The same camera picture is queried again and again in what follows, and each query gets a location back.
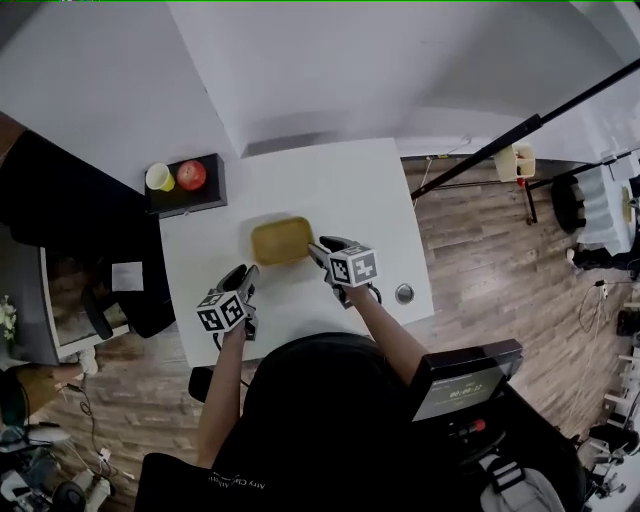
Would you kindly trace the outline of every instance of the white paper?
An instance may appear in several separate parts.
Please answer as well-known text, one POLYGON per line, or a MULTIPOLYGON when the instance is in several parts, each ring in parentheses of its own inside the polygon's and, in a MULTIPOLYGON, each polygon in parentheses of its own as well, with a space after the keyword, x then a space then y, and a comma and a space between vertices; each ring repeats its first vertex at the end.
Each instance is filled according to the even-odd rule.
POLYGON ((141 292, 142 262, 115 263, 111 265, 111 290, 114 292, 141 292))

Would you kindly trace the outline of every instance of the small yellow container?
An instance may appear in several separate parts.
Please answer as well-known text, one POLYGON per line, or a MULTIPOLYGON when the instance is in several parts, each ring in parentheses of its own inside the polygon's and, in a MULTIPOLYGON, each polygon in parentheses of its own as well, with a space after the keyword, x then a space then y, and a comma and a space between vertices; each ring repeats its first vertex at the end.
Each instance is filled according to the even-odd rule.
POLYGON ((311 225, 304 217, 263 224, 251 232, 253 257, 260 265, 282 265, 306 258, 313 242, 311 225))
POLYGON ((157 163, 149 167, 145 176, 147 187, 151 190, 171 192, 176 185, 176 180, 165 164, 157 163))

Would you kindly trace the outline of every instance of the black tray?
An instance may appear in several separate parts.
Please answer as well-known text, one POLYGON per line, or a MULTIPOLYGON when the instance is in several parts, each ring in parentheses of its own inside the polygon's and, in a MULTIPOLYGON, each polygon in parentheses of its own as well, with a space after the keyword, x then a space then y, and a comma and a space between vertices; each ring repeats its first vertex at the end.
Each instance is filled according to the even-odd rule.
MULTIPOLYGON (((197 212, 208 208, 218 208, 227 204, 227 190, 224 182, 224 162, 216 154, 201 156, 199 158, 189 158, 204 165, 207 171, 207 181, 198 190, 185 190, 176 179, 173 190, 163 192, 162 190, 151 190, 145 186, 145 197, 147 198, 147 211, 156 214, 161 219, 173 217, 187 212, 197 212)), ((171 175, 176 178, 176 173, 184 162, 182 160, 174 164, 169 164, 171 175)))

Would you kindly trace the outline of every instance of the wooden floor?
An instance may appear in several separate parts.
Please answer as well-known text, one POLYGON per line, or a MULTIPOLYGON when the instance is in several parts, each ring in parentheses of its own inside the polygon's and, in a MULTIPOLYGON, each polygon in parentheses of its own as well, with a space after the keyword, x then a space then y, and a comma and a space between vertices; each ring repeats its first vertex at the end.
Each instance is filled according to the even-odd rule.
MULTIPOLYGON (((451 161, 435 162, 431 177, 451 165, 451 161)), ((405 163, 411 189, 417 188, 425 169, 426 161, 405 163)), ((493 172, 474 169, 458 181, 488 179, 495 179, 493 172)), ((418 202, 416 215, 436 314, 410 330, 433 351, 517 339, 525 347, 525 362, 514 386, 570 436, 593 423, 603 393, 616 385, 612 378, 616 354, 628 351, 628 341, 616 338, 612 319, 630 287, 610 286, 594 341, 595 329, 585 333, 578 322, 586 291, 600 278, 627 278, 618 271, 572 270, 564 252, 573 240, 556 225, 548 189, 534 196, 539 218, 534 226, 525 223, 523 197, 514 185, 440 190, 418 202)), ((65 283, 56 286, 64 289, 65 283)), ((596 290, 590 293, 583 311, 587 324, 596 290)), ((101 372, 87 379, 86 391, 97 420, 97 445, 109 447, 119 470, 112 478, 118 494, 104 509, 131 510, 146 453, 158 451, 194 461, 200 405, 187 393, 190 370, 175 326, 152 339, 128 334, 100 345, 98 361, 101 372)), ((246 380, 252 368, 255 363, 248 365, 246 380)), ((46 416, 69 430, 78 452, 95 465, 91 422, 79 402, 80 397, 66 393, 48 407, 46 416)), ((83 468, 70 450, 56 453, 67 475, 83 468)))

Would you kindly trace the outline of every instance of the red apple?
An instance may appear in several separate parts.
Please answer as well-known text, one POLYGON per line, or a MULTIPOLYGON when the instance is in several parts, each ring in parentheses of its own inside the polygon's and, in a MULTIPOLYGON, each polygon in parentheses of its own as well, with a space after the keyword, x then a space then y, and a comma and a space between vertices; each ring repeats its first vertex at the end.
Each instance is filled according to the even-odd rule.
POLYGON ((198 190, 207 181, 207 170, 200 162, 189 160, 178 169, 178 184, 185 190, 198 190))

